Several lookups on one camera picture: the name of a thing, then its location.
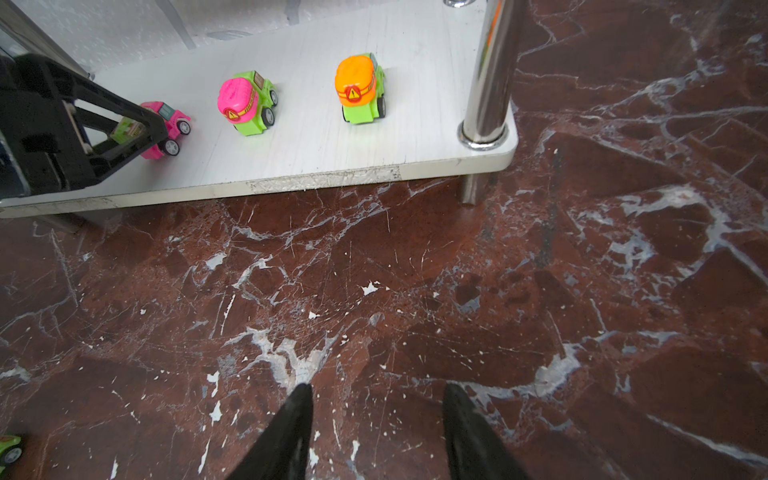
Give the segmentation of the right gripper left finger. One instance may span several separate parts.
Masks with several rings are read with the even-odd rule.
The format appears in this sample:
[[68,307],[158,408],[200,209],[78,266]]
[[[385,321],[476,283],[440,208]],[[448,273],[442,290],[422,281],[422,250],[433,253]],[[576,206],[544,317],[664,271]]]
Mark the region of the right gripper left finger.
[[227,480],[306,478],[313,391],[298,384]]

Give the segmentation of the orange helmet green toy car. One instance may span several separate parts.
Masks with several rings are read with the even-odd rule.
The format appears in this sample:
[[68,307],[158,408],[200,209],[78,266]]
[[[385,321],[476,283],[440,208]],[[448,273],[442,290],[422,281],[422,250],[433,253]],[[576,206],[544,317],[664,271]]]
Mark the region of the orange helmet green toy car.
[[334,88],[345,122],[359,125],[386,117],[385,79],[372,52],[350,56],[338,65]]

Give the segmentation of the pink helmet green toy car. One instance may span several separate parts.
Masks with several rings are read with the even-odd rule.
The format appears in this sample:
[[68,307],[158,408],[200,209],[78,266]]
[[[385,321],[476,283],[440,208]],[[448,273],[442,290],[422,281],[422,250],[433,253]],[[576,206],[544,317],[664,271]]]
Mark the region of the pink helmet green toy car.
[[274,126],[278,95],[275,85],[257,71],[225,81],[218,93],[219,112],[243,136],[261,135]]

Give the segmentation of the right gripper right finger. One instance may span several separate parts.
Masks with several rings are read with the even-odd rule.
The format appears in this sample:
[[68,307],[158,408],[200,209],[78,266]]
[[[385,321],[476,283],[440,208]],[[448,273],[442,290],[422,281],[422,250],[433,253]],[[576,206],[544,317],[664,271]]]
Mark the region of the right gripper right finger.
[[459,385],[446,385],[442,415],[451,479],[530,478]]

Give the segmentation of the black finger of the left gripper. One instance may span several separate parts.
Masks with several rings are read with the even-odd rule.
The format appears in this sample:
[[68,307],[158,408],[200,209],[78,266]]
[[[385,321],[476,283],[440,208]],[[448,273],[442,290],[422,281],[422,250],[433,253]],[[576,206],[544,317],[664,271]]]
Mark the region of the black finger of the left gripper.
[[169,139],[162,117],[38,54],[1,58],[1,196],[96,185]]

